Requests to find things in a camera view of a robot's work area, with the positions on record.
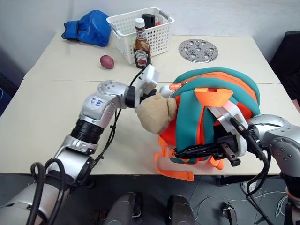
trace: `potato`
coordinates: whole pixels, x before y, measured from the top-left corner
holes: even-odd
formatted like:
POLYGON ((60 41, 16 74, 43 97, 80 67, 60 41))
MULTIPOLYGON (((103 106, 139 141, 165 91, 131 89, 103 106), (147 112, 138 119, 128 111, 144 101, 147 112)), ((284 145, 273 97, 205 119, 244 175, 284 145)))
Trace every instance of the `potato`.
POLYGON ((100 58, 100 63, 105 69, 112 69, 114 66, 113 59, 109 55, 102 56, 100 58))

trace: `metal strainer plate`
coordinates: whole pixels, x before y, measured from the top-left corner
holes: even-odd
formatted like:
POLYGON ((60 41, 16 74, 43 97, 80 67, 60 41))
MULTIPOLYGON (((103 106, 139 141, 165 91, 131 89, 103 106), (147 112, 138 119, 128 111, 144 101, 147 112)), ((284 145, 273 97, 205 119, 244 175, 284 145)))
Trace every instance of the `metal strainer plate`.
POLYGON ((189 39, 179 45, 180 55, 192 62, 205 63, 218 56, 218 49, 210 42, 200 39, 189 39))

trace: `white plastic basket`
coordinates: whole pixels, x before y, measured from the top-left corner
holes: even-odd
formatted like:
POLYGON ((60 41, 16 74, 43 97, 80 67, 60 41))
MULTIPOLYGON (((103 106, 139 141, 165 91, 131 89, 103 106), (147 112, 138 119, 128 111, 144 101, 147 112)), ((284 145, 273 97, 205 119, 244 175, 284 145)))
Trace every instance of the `white plastic basket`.
POLYGON ((135 62, 133 53, 133 45, 135 43, 135 19, 142 18, 144 13, 153 14, 155 16, 155 22, 161 22, 161 25, 145 30, 146 38, 151 46, 151 56, 168 51, 169 33, 174 19, 159 8, 145 8, 130 13, 110 16, 106 19, 117 40, 117 48, 130 64, 135 62))

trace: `ketchup bottle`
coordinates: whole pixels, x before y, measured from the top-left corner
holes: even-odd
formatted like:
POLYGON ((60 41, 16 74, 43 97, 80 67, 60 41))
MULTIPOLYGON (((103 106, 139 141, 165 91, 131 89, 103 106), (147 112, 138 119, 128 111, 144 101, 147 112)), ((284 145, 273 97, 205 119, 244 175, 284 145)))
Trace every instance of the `ketchup bottle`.
POLYGON ((135 19, 136 39, 133 52, 136 67, 144 69, 151 63, 151 47, 146 38, 145 21, 142 18, 135 19))

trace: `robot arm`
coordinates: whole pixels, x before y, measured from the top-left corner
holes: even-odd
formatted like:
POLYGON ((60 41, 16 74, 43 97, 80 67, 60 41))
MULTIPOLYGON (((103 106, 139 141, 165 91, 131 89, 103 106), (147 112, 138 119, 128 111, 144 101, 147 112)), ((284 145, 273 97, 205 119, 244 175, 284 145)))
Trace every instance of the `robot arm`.
MULTIPOLYGON (((67 135, 54 158, 59 159, 66 173, 66 185, 62 203, 70 189, 82 184, 89 176, 100 135, 117 109, 137 107, 143 95, 150 94, 158 82, 158 72, 148 65, 140 72, 136 87, 116 81, 105 81, 95 93, 89 95, 82 106, 79 119, 71 134, 67 135)), ((57 164, 49 166, 45 177, 41 202, 35 225, 47 224, 59 195, 60 173, 57 164)), ((23 225, 33 205, 37 184, 31 184, 0 208, 0 224, 23 225)))
POLYGON ((271 150, 286 183, 288 204, 285 224, 300 223, 300 127, 274 115, 257 115, 248 120, 263 147, 271 150))

